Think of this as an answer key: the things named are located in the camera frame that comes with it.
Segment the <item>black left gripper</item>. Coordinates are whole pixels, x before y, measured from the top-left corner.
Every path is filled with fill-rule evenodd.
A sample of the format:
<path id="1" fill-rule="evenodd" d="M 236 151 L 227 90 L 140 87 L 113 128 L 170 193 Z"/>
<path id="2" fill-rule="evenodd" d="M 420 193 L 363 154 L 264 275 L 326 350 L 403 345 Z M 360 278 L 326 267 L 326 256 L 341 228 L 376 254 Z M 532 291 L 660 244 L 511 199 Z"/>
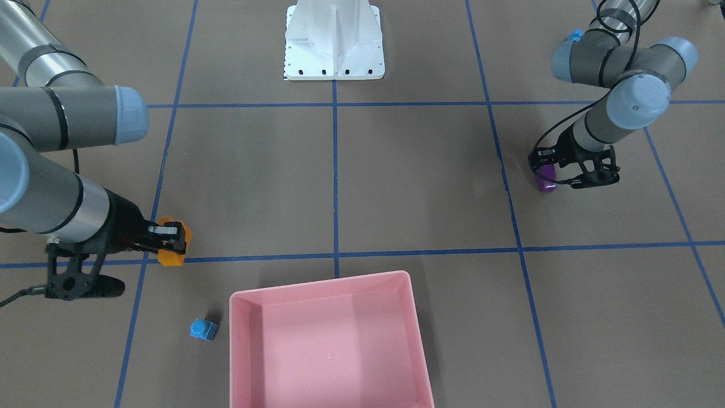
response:
<path id="1" fill-rule="evenodd" d="M 530 170 L 539 176 L 556 176 L 555 165 L 565 168 L 577 165 L 582 171 L 593 171 L 600 161 L 601 144 L 591 139 L 583 126 L 570 125 L 552 147 L 536 147 L 528 155 Z"/>

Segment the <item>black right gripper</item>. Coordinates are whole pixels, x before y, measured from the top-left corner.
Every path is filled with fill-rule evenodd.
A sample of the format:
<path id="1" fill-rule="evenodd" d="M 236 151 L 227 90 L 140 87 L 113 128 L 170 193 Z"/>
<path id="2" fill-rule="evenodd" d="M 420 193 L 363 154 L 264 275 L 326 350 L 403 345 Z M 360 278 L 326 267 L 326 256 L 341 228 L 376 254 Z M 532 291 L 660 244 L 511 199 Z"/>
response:
<path id="1" fill-rule="evenodd" d="M 109 212 L 100 230 L 85 241 L 86 254 L 115 254 L 127 251 L 158 253 L 172 244 L 173 249 L 183 248 L 184 230 L 179 222 L 152 223 L 145 219 L 136 204 L 106 190 Z"/>

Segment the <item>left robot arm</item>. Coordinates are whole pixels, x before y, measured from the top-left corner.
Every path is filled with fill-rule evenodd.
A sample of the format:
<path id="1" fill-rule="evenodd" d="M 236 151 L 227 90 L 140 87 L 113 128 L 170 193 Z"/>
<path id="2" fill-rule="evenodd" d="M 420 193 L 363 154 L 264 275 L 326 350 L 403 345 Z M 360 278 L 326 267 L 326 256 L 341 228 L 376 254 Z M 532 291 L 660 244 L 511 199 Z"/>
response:
<path id="1" fill-rule="evenodd" d="M 555 78 L 597 86 L 606 94 L 571 114 L 569 127 L 553 146 L 536 142 L 528 156 L 536 178 L 574 189 L 619 181 L 614 145 L 667 111 L 673 91 L 699 59 L 696 46 L 680 37 L 640 46 L 642 27 L 658 5 L 601 1 L 588 29 L 556 49 L 551 64 Z"/>

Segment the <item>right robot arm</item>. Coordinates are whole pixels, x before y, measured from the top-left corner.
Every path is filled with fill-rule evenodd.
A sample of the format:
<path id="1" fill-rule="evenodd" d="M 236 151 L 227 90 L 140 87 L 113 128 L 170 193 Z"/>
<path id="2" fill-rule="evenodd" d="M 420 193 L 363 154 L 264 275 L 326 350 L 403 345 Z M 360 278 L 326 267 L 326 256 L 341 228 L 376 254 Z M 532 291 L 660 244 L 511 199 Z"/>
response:
<path id="1" fill-rule="evenodd" d="M 2 59 L 23 83 L 2 88 L 2 225 L 46 237 L 63 256 L 183 256 L 184 223 L 145 219 L 133 202 L 46 157 L 142 140 L 143 96 L 104 85 L 23 1 L 2 2 Z"/>

